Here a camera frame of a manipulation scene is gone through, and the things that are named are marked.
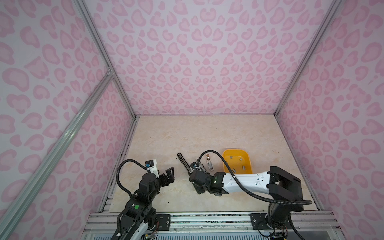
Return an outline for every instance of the black mounting plate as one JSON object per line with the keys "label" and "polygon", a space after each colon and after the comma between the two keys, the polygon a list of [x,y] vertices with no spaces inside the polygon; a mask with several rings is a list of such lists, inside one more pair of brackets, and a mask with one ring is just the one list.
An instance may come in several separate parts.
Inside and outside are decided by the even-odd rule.
{"label": "black mounting plate", "polygon": [[[259,224],[259,230],[272,230],[270,227],[267,226],[266,220],[265,220],[265,215],[267,213],[262,213],[262,214],[250,214],[249,216],[251,217],[251,223],[252,223],[252,228],[253,230],[257,230],[257,224]],[[287,229],[292,229],[291,225],[289,224],[288,220],[285,222],[285,226]]]}
{"label": "black mounting plate", "polygon": [[158,231],[169,231],[170,214],[156,214],[156,221],[159,222]]}

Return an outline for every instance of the wire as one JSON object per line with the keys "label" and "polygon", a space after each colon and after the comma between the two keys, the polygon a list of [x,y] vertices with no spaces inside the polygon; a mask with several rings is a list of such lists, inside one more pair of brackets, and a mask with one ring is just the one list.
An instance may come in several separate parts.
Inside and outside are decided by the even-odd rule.
{"label": "wire", "polygon": [[311,200],[302,200],[302,201],[285,201],[285,200],[276,200],[276,199],[269,199],[269,198],[266,198],[266,197],[262,197],[260,195],[257,195],[257,194],[254,194],[252,193],[251,191],[249,191],[248,189],[246,189],[241,183],[240,181],[237,179],[237,177],[235,176],[235,174],[233,173],[232,169],[229,167],[227,161],[223,158],[223,156],[221,156],[220,153],[216,152],[215,150],[207,150],[205,152],[203,152],[199,159],[197,160],[197,165],[199,166],[200,164],[200,159],[208,152],[212,152],[212,153],[215,153],[216,155],[218,155],[221,160],[223,161],[223,163],[225,164],[225,166],[227,167],[227,169],[229,170],[231,176],[233,177],[233,179],[235,180],[235,182],[237,183],[237,185],[239,185],[239,187],[245,192],[247,193],[249,196],[251,197],[254,197],[258,200],[261,200],[261,201],[264,201],[264,202],[269,202],[269,203],[273,203],[273,204],[279,204],[279,205],[284,205],[284,206],[293,206],[293,205],[310,205],[312,204],[312,201]]}
{"label": "wire", "polygon": [[293,231],[296,233],[296,235],[297,235],[301,240],[305,240],[305,238],[303,238],[303,236],[301,236],[301,234],[296,230],[295,226],[293,225],[293,222],[292,222],[292,219],[291,219],[291,213],[288,214],[288,222],[289,222],[289,224],[291,225],[291,228],[293,229]]}
{"label": "wire", "polygon": [[285,224],[284,224],[284,226],[285,226],[285,230],[287,230],[287,234],[285,235],[285,237],[287,238],[288,237],[288,228]]}
{"label": "wire", "polygon": [[141,167],[142,169],[144,170],[147,170],[146,167],[144,167],[143,165],[141,165],[140,163],[138,163],[137,161],[133,160],[133,159],[127,159],[127,160],[124,160],[118,167],[117,171],[116,171],[116,183],[118,184],[118,186],[126,193],[128,193],[129,197],[132,197],[132,193],[126,189],[120,182],[120,178],[119,178],[119,175],[120,175],[120,170],[121,168],[123,167],[124,164],[126,164],[127,162],[133,162],[135,164],[137,164],[139,167]]}
{"label": "wire", "polygon": [[118,232],[117,232],[117,234],[116,234],[116,240],[119,240],[120,237],[121,237],[121,221],[120,221],[120,218],[121,218],[122,215],[123,215],[122,212],[119,213],[118,218],[117,218],[117,221],[116,221],[117,226],[118,226],[118,228],[117,228]]}
{"label": "wire", "polygon": [[257,222],[257,231],[260,233],[261,236],[263,236],[263,237],[269,239],[269,237],[271,236],[271,233],[269,233],[268,236],[265,236],[264,234],[262,234],[262,233],[260,232],[260,229],[259,229],[259,224],[260,224],[260,223],[263,223],[263,222],[262,222],[262,221]]}

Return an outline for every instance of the pink leopard print wall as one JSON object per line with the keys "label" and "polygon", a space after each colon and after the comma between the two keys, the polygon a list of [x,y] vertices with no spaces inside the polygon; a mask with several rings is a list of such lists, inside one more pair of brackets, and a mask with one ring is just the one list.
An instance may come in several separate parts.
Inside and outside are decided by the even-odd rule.
{"label": "pink leopard print wall", "polygon": [[348,240],[384,235],[383,12],[345,3],[278,119]]}
{"label": "pink leopard print wall", "polygon": [[87,0],[136,114],[273,113],[331,0]]}
{"label": "pink leopard print wall", "polygon": [[71,0],[0,6],[1,218],[106,69]]}
{"label": "pink leopard print wall", "polygon": [[130,123],[110,83],[10,240],[79,239],[100,204]]}

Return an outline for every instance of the yellow bin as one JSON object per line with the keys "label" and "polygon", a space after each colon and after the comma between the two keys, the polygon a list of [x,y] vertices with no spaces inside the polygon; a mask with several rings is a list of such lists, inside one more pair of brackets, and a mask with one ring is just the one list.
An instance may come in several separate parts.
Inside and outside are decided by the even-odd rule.
{"label": "yellow bin", "polygon": [[[252,174],[251,161],[246,151],[241,149],[227,149],[223,152],[223,158],[227,161],[235,174]],[[224,171],[229,172],[223,163]]]}

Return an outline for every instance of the beige tabletop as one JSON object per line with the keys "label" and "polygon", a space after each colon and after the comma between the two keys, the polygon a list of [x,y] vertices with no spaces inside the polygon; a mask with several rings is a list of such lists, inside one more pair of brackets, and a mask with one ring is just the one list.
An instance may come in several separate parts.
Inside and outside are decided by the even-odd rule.
{"label": "beige tabletop", "polygon": [[[253,173],[278,166],[301,179],[304,199],[312,200],[299,168],[284,140],[273,115],[237,116],[147,116],[140,117],[127,158],[142,164],[156,159],[160,174],[175,168],[175,182],[162,187],[152,203],[158,212],[262,211],[268,203],[244,192],[217,197],[205,192],[198,195],[188,181],[188,174],[177,158],[180,152],[190,164],[205,150],[223,153],[226,149],[248,152]],[[210,154],[214,171],[223,171],[219,157]],[[138,188],[145,171],[127,163],[121,170],[121,183],[132,193]],[[128,194],[116,186],[110,212],[120,212],[129,200]],[[316,210],[315,204],[304,206]]]}

